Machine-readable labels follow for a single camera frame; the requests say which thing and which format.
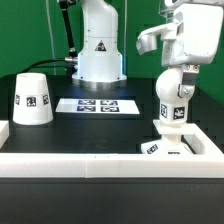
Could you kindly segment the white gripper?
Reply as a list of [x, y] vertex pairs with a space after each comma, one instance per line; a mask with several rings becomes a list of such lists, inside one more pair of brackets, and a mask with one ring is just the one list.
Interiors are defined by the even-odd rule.
[[191, 98], [201, 64], [210, 64], [217, 52], [224, 3], [166, 3], [167, 23], [177, 25], [176, 39], [163, 42], [162, 65], [181, 68], [180, 98]]

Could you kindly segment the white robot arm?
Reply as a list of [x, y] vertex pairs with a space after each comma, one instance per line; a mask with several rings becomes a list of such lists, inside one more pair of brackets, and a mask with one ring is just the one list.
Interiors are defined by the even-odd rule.
[[[73, 80], [95, 87], [119, 83], [122, 56], [117, 49], [118, 13], [104, 0], [57, 0], [64, 17], [69, 56], [75, 61]], [[212, 62], [218, 47], [224, 19], [224, 0], [162, 0], [160, 15], [166, 23], [142, 31], [136, 42], [144, 54], [157, 49], [163, 41], [162, 64], [169, 73], [178, 71], [182, 78], [173, 86], [181, 98], [193, 94], [199, 66]], [[80, 3], [84, 20], [84, 46], [76, 51], [68, 8]]]

